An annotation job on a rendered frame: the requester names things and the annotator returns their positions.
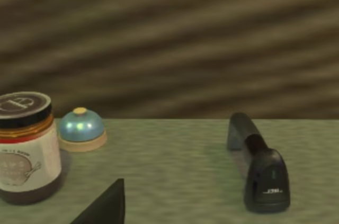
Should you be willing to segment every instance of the glass jar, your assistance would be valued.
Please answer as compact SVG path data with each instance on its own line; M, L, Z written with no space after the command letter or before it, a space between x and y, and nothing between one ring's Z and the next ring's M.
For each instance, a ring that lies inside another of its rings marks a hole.
M31 204L61 184L57 128L49 96L19 92L0 96L0 197Z

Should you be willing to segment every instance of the handheld scanner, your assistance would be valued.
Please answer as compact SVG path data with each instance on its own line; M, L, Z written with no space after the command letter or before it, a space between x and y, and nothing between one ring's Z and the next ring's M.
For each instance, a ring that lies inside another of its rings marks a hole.
M244 202L253 212L279 212L290 206L288 172L279 152L269 148L252 120L235 113L229 122L227 149L242 150L249 165Z

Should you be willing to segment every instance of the green indicator light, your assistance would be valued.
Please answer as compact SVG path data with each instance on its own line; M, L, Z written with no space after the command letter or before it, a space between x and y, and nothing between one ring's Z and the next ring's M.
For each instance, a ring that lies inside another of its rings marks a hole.
M272 171L272 179L276 179L276 172L275 172L275 170Z

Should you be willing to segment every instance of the table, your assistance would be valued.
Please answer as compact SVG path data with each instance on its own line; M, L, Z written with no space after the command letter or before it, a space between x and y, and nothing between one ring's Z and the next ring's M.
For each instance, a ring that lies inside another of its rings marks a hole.
M63 152L63 188L30 206L0 201L6 224L67 224L125 178L126 224L339 223L339 121L254 120L288 167L287 212L245 210L244 180L225 149L228 120L105 120L108 143Z

